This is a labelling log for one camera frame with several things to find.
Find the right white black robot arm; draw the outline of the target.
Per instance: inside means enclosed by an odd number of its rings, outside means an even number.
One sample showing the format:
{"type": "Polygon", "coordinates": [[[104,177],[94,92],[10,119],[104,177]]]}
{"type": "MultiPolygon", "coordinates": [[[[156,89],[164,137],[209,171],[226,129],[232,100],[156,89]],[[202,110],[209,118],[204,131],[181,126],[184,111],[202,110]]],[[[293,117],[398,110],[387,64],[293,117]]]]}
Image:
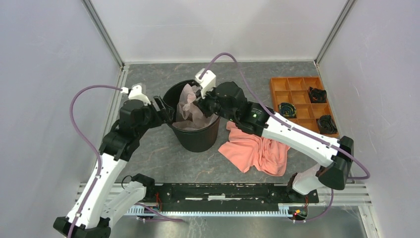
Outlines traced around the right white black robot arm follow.
{"type": "Polygon", "coordinates": [[[286,188],[290,201],[299,202],[323,186],[334,190],[345,188],[352,165],[352,139],[331,138],[295,124],[265,105],[248,101],[235,82],[216,86],[196,79],[194,84],[199,88],[194,103],[205,116],[223,117],[244,133],[278,141],[316,161],[317,165],[290,178],[286,188]]]}

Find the black plastic trash bin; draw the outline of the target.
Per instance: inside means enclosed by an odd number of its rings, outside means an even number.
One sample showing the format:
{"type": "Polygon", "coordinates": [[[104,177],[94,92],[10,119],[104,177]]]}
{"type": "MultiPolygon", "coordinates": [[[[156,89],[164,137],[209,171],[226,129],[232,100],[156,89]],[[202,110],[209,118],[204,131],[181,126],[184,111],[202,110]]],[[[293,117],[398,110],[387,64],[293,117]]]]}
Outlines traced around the black plastic trash bin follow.
{"type": "MultiPolygon", "coordinates": [[[[175,109],[179,102],[179,97],[183,87],[186,84],[193,85],[193,80],[185,80],[181,81],[174,86],[172,86],[164,95],[163,100],[175,109]]],[[[218,136],[218,128],[219,128],[220,117],[213,122],[210,126],[195,130],[195,131],[186,131],[175,128],[172,124],[168,124],[169,127],[173,130],[175,136],[181,143],[181,145],[191,152],[204,152],[209,150],[216,142],[218,136]]]]}

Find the pink plastic trash bag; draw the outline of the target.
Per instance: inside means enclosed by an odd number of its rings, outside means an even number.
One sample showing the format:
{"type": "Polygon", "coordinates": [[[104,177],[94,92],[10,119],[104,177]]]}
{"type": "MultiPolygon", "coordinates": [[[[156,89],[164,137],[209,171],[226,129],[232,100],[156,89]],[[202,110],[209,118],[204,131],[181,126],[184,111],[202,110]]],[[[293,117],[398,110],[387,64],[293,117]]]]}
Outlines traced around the pink plastic trash bag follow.
{"type": "Polygon", "coordinates": [[[203,112],[194,105],[197,91],[197,86],[186,84],[183,87],[176,107],[175,122],[172,124],[175,128],[186,131],[200,130],[218,119],[215,114],[210,117],[204,116],[203,112]]]}

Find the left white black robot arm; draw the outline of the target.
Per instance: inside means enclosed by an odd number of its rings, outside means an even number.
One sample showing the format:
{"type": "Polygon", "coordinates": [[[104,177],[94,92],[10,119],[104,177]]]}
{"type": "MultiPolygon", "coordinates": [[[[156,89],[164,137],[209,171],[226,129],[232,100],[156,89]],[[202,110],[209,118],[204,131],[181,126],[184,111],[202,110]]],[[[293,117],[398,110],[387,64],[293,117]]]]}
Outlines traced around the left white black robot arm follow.
{"type": "Polygon", "coordinates": [[[53,228],[67,238],[107,238],[117,221],[137,201],[150,202],[156,195],[154,179],[136,175],[111,202],[106,199],[121,171],[151,128],[172,121],[174,108],[160,96],[145,104],[129,99],[119,110],[119,118],[102,139],[99,160],[74,207],[64,217],[57,217],[53,228]]]}

